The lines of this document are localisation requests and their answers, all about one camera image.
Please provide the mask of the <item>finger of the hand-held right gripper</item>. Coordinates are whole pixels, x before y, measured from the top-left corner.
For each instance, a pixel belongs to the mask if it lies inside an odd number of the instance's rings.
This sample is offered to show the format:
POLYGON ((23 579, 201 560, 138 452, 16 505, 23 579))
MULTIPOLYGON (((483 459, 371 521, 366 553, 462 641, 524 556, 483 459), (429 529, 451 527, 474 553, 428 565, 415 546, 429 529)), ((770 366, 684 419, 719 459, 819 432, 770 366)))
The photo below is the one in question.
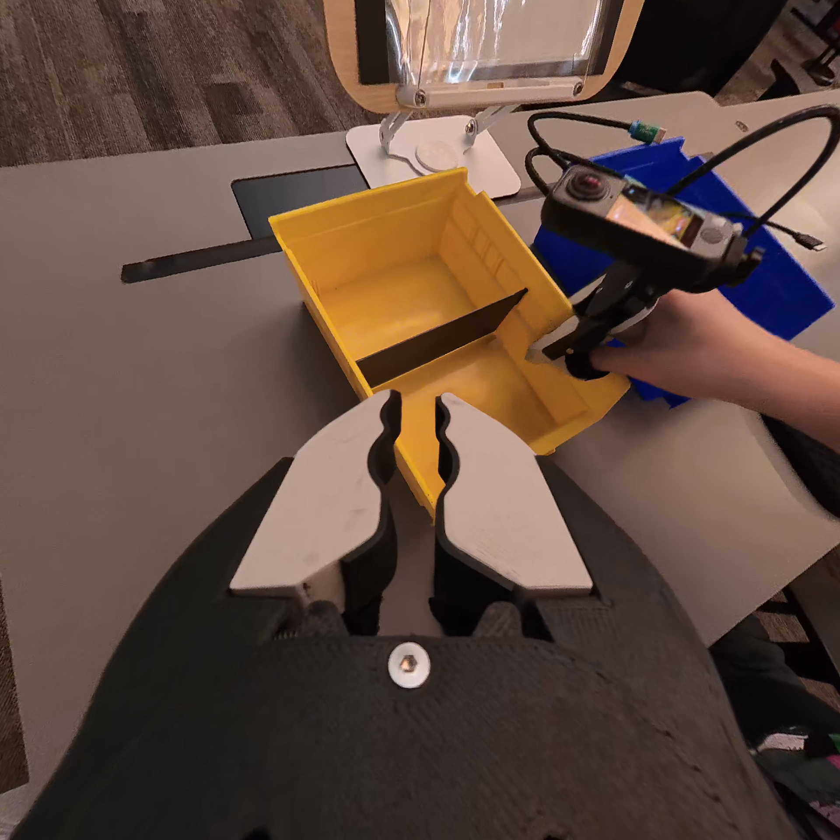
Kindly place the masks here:
POLYGON ((614 276, 602 275, 570 298, 576 316, 604 316, 614 308, 614 276))
POLYGON ((576 354, 576 344, 581 320, 572 315, 556 329, 534 340, 524 354, 524 360, 531 364, 565 365, 566 359, 576 354))

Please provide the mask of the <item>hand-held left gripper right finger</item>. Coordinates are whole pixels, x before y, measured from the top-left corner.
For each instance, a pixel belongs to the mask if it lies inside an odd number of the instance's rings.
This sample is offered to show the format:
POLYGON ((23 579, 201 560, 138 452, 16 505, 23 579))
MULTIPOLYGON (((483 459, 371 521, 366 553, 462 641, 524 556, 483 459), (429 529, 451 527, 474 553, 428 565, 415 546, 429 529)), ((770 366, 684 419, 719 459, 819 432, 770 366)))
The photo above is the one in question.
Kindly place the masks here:
POLYGON ((526 628, 539 601, 590 596, 585 566, 538 457, 454 393, 435 403, 438 474, 430 610, 446 636, 470 636, 510 604, 526 628))

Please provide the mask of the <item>blue plastic bin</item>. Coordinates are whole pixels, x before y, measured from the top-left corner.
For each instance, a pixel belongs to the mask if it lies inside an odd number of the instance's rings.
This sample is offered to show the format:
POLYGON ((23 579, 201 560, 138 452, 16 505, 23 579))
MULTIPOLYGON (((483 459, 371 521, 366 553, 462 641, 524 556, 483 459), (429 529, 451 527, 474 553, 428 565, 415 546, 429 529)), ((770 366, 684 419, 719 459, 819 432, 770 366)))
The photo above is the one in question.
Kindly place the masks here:
MULTIPOLYGON (((639 144, 594 156, 594 162, 664 192, 700 166, 701 158, 684 152, 684 138, 639 144)), ((724 216, 752 216, 740 197, 715 173, 705 175, 679 194, 680 200, 724 216)), ((767 227, 749 239, 763 249, 760 266, 738 287, 721 294, 760 327, 783 340, 793 340, 835 308, 835 302, 803 268, 786 245, 767 227)), ((602 276, 612 260, 591 248, 539 228, 532 243, 536 256, 567 297, 602 276)))

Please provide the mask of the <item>yellow plastic bin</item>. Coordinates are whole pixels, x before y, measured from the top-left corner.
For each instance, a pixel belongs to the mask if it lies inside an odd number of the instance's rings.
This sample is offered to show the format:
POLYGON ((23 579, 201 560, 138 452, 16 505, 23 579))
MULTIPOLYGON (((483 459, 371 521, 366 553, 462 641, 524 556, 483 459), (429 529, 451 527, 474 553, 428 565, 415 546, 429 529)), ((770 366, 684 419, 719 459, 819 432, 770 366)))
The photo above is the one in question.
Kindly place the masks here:
POLYGON ((580 381, 526 359, 572 314, 567 297, 465 169, 417 177, 270 216, 301 298, 360 399, 402 395, 396 465, 431 517, 438 474, 435 403, 451 392, 498 420, 536 455, 599 422, 629 390, 608 374, 580 381), (363 361, 519 296, 500 323, 398 372, 363 361))

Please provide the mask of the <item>black bin divider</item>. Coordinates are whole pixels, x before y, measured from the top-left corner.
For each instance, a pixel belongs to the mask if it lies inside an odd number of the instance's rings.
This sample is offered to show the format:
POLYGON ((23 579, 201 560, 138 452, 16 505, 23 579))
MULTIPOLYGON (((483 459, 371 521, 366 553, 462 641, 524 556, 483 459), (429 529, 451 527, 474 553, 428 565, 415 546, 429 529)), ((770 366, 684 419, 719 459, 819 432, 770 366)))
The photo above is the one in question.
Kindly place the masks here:
POLYGON ((526 287, 519 289, 463 316, 371 353, 357 360, 356 365, 371 388, 407 375, 497 331, 528 293, 526 287))

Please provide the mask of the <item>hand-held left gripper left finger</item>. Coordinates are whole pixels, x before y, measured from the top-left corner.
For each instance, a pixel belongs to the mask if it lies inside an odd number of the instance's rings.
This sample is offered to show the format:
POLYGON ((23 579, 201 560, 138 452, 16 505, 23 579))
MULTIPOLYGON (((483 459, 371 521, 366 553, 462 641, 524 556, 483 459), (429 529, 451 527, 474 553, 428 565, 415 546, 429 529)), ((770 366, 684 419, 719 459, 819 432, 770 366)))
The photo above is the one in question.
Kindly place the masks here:
POLYGON ((330 602, 349 632, 374 636, 397 566, 386 486, 402 430, 398 391, 373 394, 301 446, 230 582, 304 610, 330 602))

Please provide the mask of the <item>person's right hand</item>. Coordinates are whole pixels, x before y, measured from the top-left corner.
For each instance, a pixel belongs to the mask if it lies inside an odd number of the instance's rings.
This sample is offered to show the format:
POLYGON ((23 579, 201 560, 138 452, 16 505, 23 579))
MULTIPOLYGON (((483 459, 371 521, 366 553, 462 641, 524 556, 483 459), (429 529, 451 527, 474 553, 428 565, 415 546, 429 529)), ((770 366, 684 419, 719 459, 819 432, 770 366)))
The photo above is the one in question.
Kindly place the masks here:
POLYGON ((599 372, 616 373, 682 396, 725 399, 751 323, 719 292, 671 291, 621 346, 590 353, 599 372))

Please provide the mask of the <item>black office chair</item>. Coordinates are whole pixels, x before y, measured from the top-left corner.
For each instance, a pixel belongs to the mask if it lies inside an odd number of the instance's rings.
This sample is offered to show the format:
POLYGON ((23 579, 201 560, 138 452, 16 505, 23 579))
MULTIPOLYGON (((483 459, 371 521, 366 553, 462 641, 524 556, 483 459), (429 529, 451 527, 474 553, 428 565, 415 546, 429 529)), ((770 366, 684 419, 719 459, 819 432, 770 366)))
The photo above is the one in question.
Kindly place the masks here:
POLYGON ((725 104, 830 87, 838 2, 646 2, 613 82, 636 94, 701 91, 725 104))

